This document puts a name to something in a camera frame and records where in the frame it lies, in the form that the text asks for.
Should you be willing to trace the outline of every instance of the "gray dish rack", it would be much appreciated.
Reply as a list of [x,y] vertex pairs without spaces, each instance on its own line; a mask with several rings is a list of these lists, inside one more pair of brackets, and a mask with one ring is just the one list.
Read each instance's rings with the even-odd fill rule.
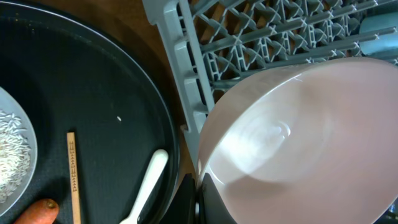
[[[397,30],[358,34],[361,21],[397,6],[395,0],[144,0],[177,84],[192,162],[208,113],[232,86],[269,68],[363,57],[361,42]],[[395,52],[371,57],[398,64]]]

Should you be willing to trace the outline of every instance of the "white plastic spoon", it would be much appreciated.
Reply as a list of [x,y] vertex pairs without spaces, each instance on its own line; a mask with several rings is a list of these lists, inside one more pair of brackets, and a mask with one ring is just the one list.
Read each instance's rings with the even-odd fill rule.
[[130,215],[120,224],[137,224],[139,214],[147,202],[150,193],[154,189],[157,180],[162,174],[168,159],[169,155],[165,150],[158,149],[155,151],[154,155],[150,159],[147,172],[145,173],[144,180],[142,181],[141,188],[139,189],[136,201],[132,206]]

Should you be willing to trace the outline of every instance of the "black container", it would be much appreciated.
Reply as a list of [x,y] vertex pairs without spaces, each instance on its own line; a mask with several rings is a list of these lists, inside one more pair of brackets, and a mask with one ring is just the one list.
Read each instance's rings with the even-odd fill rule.
[[177,183],[176,132],[158,89],[115,40],[53,9],[0,1],[0,86],[28,114],[39,147],[32,182],[0,223],[40,198],[60,204],[57,223],[72,223],[71,129],[82,222],[126,218],[152,153],[162,148],[169,161],[140,220],[159,222]]

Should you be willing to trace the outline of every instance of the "wooden stick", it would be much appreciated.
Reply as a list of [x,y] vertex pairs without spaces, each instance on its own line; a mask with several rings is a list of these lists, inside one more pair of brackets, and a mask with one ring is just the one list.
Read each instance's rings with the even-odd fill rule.
[[80,224],[81,223],[80,198],[79,198],[79,182],[77,178],[75,133],[68,133],[67,139],[68,139],[70,190],[72,193],[73,223]]

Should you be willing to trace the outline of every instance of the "carrot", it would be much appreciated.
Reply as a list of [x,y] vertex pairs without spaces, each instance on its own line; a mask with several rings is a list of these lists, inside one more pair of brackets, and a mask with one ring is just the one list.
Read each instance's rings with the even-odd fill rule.
[[60,208],[52,199],[33,203],[14,224],[52,224]]

